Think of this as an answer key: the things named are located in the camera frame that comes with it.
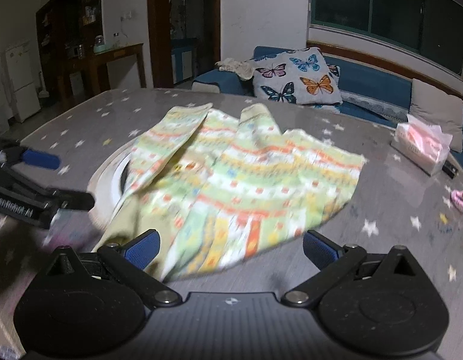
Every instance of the electrical outlet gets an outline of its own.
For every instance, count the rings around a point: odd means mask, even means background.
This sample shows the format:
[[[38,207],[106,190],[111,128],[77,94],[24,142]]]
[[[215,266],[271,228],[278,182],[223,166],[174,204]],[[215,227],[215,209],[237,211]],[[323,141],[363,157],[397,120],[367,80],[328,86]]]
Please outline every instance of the electrical outlet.
[[[133,18],[133,13],[131,11],[125,12],[122,14],[122,21],[129,20]]]

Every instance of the white cloth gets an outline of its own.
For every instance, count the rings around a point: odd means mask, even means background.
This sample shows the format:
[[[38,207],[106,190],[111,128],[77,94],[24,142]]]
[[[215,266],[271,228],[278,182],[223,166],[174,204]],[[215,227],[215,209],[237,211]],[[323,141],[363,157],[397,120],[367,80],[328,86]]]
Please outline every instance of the white cloth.
[[[235,61],[233,58],[227,58],[224,61],[216,62],[220,71],[230,71],[236,73],[243,80],[251,80],[253,78],[253,67],[248,62]]]

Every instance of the metal screw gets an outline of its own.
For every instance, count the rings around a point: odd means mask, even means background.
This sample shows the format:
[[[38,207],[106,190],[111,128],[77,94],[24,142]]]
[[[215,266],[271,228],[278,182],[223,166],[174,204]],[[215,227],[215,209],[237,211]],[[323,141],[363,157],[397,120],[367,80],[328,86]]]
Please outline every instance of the metal screw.
[[[172,303],[178,300],[178,295],[176,292],[163,290],[155,294],[155,299],[160,303]]]
[[[302,304],[306,302],[309,297],[306,293],[302,291],[290,291],[286,293],[285,299],[290,303]]]

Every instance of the window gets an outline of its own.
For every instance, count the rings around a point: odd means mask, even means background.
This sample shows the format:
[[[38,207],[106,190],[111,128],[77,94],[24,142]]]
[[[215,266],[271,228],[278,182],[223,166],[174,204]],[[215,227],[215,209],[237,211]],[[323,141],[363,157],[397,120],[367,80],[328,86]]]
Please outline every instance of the window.
[[[368,30],[370,0],[316,0],[315,19]]]
[[[419,49],[423,0],[373,0],[371,33]]]
[[[313,23],[388,41],[461,74],[463,6],[455,0],[313,0],[313,3]]]
[[[425,0],[420,53],[445,68],[461,72],[463,7],[453,0]]]

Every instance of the wooden door frame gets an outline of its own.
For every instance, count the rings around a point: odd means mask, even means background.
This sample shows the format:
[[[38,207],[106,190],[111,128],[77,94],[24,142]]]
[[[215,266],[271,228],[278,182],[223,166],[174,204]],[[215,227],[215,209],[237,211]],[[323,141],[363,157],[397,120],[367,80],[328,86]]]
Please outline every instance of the wooden door frame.
[[[213,0],[213,58],[221,59],[221,0]],[[147,0],[150,59],[155,88],[173,88],[171,65],[170,2]]]

